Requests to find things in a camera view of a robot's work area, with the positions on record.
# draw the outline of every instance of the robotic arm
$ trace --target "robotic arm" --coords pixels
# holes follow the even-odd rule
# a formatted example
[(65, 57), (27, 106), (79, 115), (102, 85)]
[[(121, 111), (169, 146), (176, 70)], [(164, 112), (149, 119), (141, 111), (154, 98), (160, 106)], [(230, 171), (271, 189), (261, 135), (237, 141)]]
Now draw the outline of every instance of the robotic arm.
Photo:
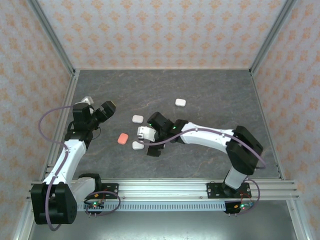
[(102, 190), (100, 176), (92, 173), (82, 174), (76, 183), (71, 185), (78, 163), (93, 139), (93, 131), (112, 117), (116, 111), (112, 101), (106, 101), (97, 110), (92, 107), (92, 104), (92, 98), (85, 97), (81, 102), (73, 105), (73, 121), (69, 124), (64, 136), (64, 144), (68, 149), (66, 160), (64, 149), (43, 183), (35, 184), (30, 191), (34, 220), (37, 224), (47, 224), (45, 201), (50, 184), (52, 186), (49, 193), (48, 213), (52, 224), (73, 223), (77, 216), (77, 202), (83, 202), (88, 194)]
[[(221, 196), (221, 193), (223, 193), (228, 198), (236, 198), (245, 178), (254, 173), (259, 161), (244, 146), (239, 144), (234, 139), (225, 136), (224, 134), (234, 136), (237, 139), (243, 141), (249, 147), (251, 147), (259, 156), (263, 151), (262, 145), (243, 126), (237, 126), (235, 130), (221, 130), (199, 126), (192, 122), (188, 122), (187, 120), (181, 119), (178, 119), (175, 123), (173, 123), (159, 112), (155, 112), (148, 119), (147, 123), (150, 125), (150, 127), (142, 126), (138, 128), (138, 138), (140, 140), (146, 139), (154, 143), (160, 143), (191, 129), (208, 130), (186, 132), (171, 140), (171, 143), (199, 144), (209, 148), (220, 150), (228, 155), (232, 167), (227, 173), (221, 185), (221, 189), (216, 189), (217, 196)], [(210, 132), (210, 130), (220, 132), (221, 134)], [(147, 155), (152, 157), (159, 157), (161, 154), (161, 149), (163, 149), (164, 146), (164, 143), (149, 146)]]

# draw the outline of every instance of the pink block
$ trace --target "pink block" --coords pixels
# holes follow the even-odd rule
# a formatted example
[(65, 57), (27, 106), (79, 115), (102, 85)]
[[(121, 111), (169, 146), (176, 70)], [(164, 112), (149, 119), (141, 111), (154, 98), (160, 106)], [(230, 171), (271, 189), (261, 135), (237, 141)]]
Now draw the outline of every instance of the pink block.
[(121, 133), (118, 138), (118, 144), (125, 145), (128, 138), (129, 138), (128, 134)]

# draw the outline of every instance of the metal floor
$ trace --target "metal floor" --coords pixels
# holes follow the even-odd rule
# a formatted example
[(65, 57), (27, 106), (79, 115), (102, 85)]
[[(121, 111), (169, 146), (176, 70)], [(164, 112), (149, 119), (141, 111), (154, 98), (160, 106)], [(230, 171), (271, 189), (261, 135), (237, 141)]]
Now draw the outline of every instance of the metal floor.
[(33, 225), (29, 240), (296, 240), (286, 201), (261, 201), (252, 212), (228, 217), (214, 212), (115, 212), (52, 232)]
[[(253, 178), (278, 178), (271, 144), (248, 70), (81, 70), (72, 103), (91, 96), (94, 107), (112, 100), (116, 112), (101, 124), (101, 135), (93, 140), (81, 159), (74, 178), (99, 173), (101, 178), (218, 178), (231, 167), (226, 154), (204, 146), (167, 144), (161, 156), (150, 157), (133, 150), (142, 115), (144, 125), (154, 113), (172, 120), (185, 119), (216, 129), (246, 127), (264, 147), (265, 170)], [(175, 106), (177, 98), (185, 107)], [(126, 145), (117, 143), (121, 133), (129, 135)]]

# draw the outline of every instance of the wall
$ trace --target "wall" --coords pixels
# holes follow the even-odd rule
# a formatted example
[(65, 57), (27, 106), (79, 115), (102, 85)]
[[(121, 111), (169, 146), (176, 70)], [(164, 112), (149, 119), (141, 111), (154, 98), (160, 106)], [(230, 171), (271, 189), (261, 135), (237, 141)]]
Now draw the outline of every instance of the wall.
[(254, 79), (288, 179), (320, 236), (320, 5), (299, 0)]
[[(26, 0), (1, 0), (0, 16), (0, 239), (10, 240), (49, 151), (38, 119), (62, 104), (70, 76)], [(47, 136), (57, 114), (42, 125)]]
[(285, 0), (40, 0), (73, 66), (249, 69)]

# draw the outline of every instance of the patterned wallpaper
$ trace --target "patterned wallpaper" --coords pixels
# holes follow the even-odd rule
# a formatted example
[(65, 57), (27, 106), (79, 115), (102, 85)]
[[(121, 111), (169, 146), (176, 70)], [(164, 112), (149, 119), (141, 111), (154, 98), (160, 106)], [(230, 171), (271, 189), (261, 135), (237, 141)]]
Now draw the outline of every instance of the patterned wallpaper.
[(285, 0), (39, 0), (75, 68), (251, 67)]
[[(1, 0), (0, 16), (0, 239), (11, 240), (49, 151), (38, 119), (62, 104), (70, 76), (26, 0)], [(47, 136), (57, 114), (42, 125)]]
[(298, 1), (254, 78), (285, 176), (320, 236), (319, 0)]

